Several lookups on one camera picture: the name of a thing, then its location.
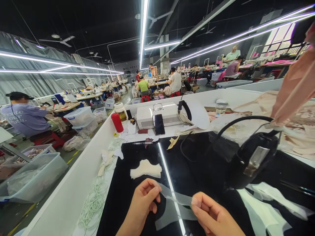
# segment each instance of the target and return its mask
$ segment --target hair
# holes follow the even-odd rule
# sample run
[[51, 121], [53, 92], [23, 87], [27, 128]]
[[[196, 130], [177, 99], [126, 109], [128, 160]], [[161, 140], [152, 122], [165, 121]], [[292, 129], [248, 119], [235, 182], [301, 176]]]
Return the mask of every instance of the hair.
[[244, 57], [243, 57], [243, 56], [238, 56], [238, 58], [237, 58], [236, 60], [238, 61], [238, 60], [240, 60], [240, 59], [242, 59], [242, 60], [243, 60], [243, 59], [244, 59]]
[[22, 93], [22, 92], [11, 92], [11, 93], [7, 93], [6, 96], [10, 97], [11, 101], [17, 101], [17, 100], [21, 100], [23, 98], [25, 98], [26, 100], [34, 99], [33, 97], [31, 97], [25, 93]]
[[170, 74], [171, 74], [172, 72], [175, 72], [175, 71], [176, 71], [176, 68], [175, 68], [175, 67], [172, 67], [171, 70], [170, 70]]

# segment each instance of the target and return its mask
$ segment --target gray curtain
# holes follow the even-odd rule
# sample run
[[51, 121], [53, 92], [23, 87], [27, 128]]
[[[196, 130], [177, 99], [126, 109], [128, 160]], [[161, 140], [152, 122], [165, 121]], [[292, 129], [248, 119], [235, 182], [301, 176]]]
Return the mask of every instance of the gray curtain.
[[[0, 49], [16, 51], [21, 53], [29, 53], [32, 55], [48, 57], [52, 59], [62, 60], [69, 63], [76, 63], [71, 54], [57, 50], [51, 47], [40, 49], [23, 38], [4, 33], [0, 31]], [[82, 58], [86, 66], [99, 67], [107, 69], [103, 64], [97, 63]], [[0, 56], [0, 69], [26, 69], [26, 70], [44, 70], [58, 67], [58, 65], [22, 60]], [[80, 68], [71, 69], [65, 68], [62, 71], [83, 72]], [[86, 69], [88, 73], [99, 73], [100, 71]], [[89, 76], [95, 78], [97, 84], [100, 84], [99, 79], [105, 79], [107, 76]], [[47, 96], [50, 94], [60, 93], [64, 89], [73, 89], [74, 83], [77, 88], [85, 88], [83, 79], [85, 75], [63, 75], [63, 74], [26, 74], [26, 73], [0, 73], [0, 105], [10, 103], [9, 98], [5, 95], [12, 91], [19, 91], [31, 96]]]

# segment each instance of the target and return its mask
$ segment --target black work surface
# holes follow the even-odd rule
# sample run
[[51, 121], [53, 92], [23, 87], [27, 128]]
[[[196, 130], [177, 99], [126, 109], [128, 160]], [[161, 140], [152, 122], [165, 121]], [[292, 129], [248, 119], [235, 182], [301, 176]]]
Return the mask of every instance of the black work surface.
[[[126, 143], [122, 145], [124, 159], [118, 159], [106, 199], [104, 211], [99, 224], [97, 236], [115, 235], [123, 223], [135, 188], [150, 176], [141, 176], [135, 180], [130, 177], [130, 169], [139, 166], [139, 162], [148, 159], [151, 164], [160, 164], [162, 167], [161, 179], [153, 178], [169, 187], [162, 154], [161, 146], [171, 183], [176, 192], [193, 196], [202, 191], [223, 205], [239, 224], [245, 235], [255, 235], [247, 209], [236, 190], [226, 190], [224, 187], [224, 176], [228, 167], [226, 156], [237, 151], [235, 143], [221, 139], [217, 146], [217, 152], [210, 151], [205, 155], [206, 147], [210, 145], [209, 139], [213, 132], [192, 134], [183, 145], [184, 154], [189, 157], [188, 161], [180, 151], [180, 144], [184, 137], [180, 137], [176, 145], [166, 150], [170, 144], [170, 138], [162, 138], [153, 145], [133, 145]], [[315, 198], [304, 195], [280, 184], [279, 180], [285, 180], [297, 185], [314, 189], [315, 169], [300, 162], [299, 160], [278, 151], [274, 160], [257, 176], [253, 183], [261, 181], [277, 188], [284, 197], [297, 204], [315, 211]], [[141, 235], [182, 235], [179, 222], [173, 222], [163, 229], [156, 231], [155, 221], [165, 211], [166, 200], [161, 195], [161, 203], [157, 204], [157, 213], [150, 212]], [[309, 217], [308, 222], [292, 215], [286, 208], [277, 202], [267, 202], [278, 209], [284, 219], [292, 226], [284, 232], [288, 235], [315, 235], [315, 216]], [[186, 235], [205, 235], [202, 227], [197, 221], [183, 220]]]

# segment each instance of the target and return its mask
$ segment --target hand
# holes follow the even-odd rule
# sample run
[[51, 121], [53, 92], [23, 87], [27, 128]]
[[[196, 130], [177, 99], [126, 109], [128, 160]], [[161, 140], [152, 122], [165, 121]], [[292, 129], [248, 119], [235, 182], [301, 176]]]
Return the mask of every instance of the hand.
[[156, 199], [158, 203], [161, 202], [160, 191], [162, 188], [153, 179], [144, 180], [135, 189], [125, 221], [116, 236], [138, 236], [141, 234], [149, 212], [152, 211], [155, 214], [158, 210], [153, 200]]
[[230, 213], [203, 192], [193, 196], [191, 209], [207, 236], [245, 236]]

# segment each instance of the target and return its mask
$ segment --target green shirt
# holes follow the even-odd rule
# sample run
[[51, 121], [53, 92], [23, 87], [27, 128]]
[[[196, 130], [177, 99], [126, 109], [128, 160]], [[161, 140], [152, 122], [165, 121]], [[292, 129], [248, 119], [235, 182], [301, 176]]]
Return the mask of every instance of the green shirt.
[[138, 83], [138, 86], [140, 87], [141, 92], [145, 92], [148, 91], [148, 82], [146, 80], [141, 80]]
[[236, 50], [235, 52], [230, 52], [226, 55], [225, 57], [225, 61], [229, 61], [229, 60], [234, 60], [235, 58], [238, 58], [241, 55], [241, 51], [240, 50]]

